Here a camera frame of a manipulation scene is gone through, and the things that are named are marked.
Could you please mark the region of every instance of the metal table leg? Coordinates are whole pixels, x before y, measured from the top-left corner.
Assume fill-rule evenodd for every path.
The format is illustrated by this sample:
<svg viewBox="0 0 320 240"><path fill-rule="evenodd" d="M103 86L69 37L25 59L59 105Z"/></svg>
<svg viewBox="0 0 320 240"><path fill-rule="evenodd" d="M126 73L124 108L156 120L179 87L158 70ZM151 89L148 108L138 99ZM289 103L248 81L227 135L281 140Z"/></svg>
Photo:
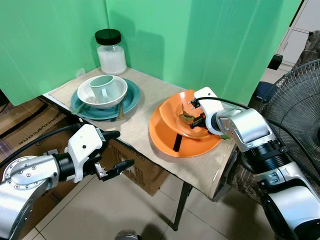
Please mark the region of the metal table leg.
<svg viewBox="0 0 320 240"><path fill-rule="evenodd" d="M182 212L183 212L183 210L185 208L187 197L189 196L189 194L191 192L191 189L192 189L192 186L189 183L184 181L183 185L182 185L182 190L181 190L181 194L180 194L178 208L176 210L174 224L172 226L172 229L174 231L178 231L178 226L179 226L179 222L180 222L180 219L181 219L181 215L182 215Z"/></svg>

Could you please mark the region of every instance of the fan guard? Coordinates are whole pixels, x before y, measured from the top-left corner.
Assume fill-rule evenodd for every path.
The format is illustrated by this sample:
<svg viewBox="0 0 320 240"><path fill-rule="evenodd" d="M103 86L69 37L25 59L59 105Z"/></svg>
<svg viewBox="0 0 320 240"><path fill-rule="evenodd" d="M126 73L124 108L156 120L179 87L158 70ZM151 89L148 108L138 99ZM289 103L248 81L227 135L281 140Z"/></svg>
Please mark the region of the fan guard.
<svg viewBox="0 0 320 240"><path fill-rule="evenodd" d="M258 112L291 131L320 166L320 59L281 77L261 100ZM319 179L297 143L284 130L274 128L292 154Z"/></svg>

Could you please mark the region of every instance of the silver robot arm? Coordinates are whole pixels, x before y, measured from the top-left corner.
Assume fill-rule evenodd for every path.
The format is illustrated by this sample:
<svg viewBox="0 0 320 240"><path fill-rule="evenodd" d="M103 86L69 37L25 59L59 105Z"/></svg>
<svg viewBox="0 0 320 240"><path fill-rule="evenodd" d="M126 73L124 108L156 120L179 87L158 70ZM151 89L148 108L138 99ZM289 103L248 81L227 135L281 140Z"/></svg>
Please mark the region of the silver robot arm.
<svg viewBox="0 0 320 240"><path fill-rule="evenodd" d="M85 124L70 138L65 153L24 156L11 162L0 183L0 240L17 239L37 198L59 182L77 183L92 174L106 181L132 166L133 160L123 161L109 171L100 166L101 149L119 136L118 131L101 133Z"/></svg>
<svg viewBox="0 0 320 240"><path fill-rule="evenodd" d="M224 109L218 100L197 100L203 97L216 95L209 87L194 93L190 103L201 107L205 116L197 117L191 128L205 126L213 134L234 139L265 192L261 205L276 234L293 240L319 239L320 199L265 119L252 108Z"/></svg>

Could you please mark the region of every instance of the white powder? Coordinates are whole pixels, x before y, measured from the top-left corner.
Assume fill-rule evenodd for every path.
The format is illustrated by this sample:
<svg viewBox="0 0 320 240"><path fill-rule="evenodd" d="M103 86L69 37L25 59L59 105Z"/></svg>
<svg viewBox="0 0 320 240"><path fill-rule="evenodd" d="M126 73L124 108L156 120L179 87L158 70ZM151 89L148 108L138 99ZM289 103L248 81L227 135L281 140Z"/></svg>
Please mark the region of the white powder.
<svg viewBox="0 0 320 240"><path fill-rule="evenodd" d="M106 74L119 75L126 70L125 50L121 46L100 46L97 52L101 70Z"/></svg>

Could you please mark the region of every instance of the cardboard box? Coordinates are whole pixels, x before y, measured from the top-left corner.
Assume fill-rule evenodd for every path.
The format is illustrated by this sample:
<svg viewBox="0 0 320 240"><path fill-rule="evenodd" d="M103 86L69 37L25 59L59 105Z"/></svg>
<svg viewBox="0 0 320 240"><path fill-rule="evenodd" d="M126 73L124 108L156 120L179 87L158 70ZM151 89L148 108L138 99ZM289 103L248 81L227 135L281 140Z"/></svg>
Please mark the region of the cardboard box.
<svg viewBox="0 0 320 240"><path fill-rule="evenodd" d="M19 106L13 106L9 102L8 106L0 114L0 136L32 116L43 105L45 104L37 98L27 101Z"/></svg>
<svg viewBox="0 0 320 240"><path fill-rule="evenodd" d="M153 196L169 175L169 172L139 154L133 147L118 140L111 140L102 154L101 165L107 169L124 160L134 160L134 165L124 174Z"/></svg>
<svg viewBox="0 0 320 240"><path fill-rule="evenodd" d="M14 110L14 112L9 110L0 116L2 129L4 129L2 126L4 122L10 123L10 121L12 121L19 123L19 120L17 120L18 118L21 120L21 116L25 117L30 116L30 114L32 115L32 113L37 111L37 107L41 107L43 104L38 100L32 100L24 103L23 105L24 106L22 107L17 106L12 108L12 111ZM48 106L43 112L32 118L21 128L5 136L3 139L0 139L0 162L14 151L18 150L37 137L67 125L68 123L66 116L56 109ZM55 134L29 147L23 151L20 156L41 156L46 151L52 149L58 149L60 153L63 153L72 135L73 132L71 130ZM1 179L3 177L5 168L6 166L0 169ZM76 184L73 183L73 181L60 182L57 187L45 192L35 202L32 209L32 214L28 218L20 238L22 239L28 232L30 232L32 228L34 228L75 186Z"/></svg>

